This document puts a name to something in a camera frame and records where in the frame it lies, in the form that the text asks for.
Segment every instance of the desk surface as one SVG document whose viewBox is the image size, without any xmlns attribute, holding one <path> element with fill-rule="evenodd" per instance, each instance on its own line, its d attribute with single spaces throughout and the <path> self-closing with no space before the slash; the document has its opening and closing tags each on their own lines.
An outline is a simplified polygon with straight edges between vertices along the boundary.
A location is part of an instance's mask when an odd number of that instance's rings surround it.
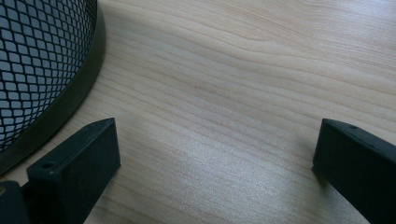
<svg viewBox="0 0 396 224">
<path fill-rule="evenodd" d="M 101 0 L 105 61 L 29 164 L 114 117 L 121 168 L 87 223 L 366 223 L 311 171 L 322 118 L 396 144 L 391 1 Z"/>
</svg>

